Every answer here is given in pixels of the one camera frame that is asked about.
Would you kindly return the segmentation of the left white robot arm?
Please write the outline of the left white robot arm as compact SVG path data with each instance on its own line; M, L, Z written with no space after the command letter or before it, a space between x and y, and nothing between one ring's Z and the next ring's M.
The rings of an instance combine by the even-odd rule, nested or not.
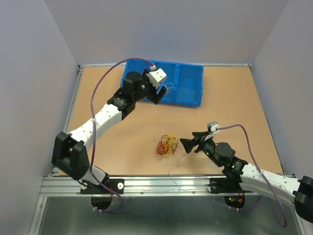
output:
M129 115L136 102L147 98L158 104L166 93L161 85L166 78L162 69L127 73L122 86L97 114L68 134L61 132L56 136L52 164L74 180L92 183L98 193L105 192L109 187L108 174L94 166L88 150L109 128Z

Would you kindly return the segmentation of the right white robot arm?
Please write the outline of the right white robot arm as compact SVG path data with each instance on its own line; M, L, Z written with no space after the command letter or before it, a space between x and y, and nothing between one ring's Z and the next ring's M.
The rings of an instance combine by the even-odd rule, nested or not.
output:
M226 142L215 143L209 132L193 132L192 139L180 139L186 153L196 148L195 153L204 153L216 166L223 167L225 185L230 191L241 188L270 199L295 210L298 216L313 222L313 179L301 179L279 175L235 156L236 152Z

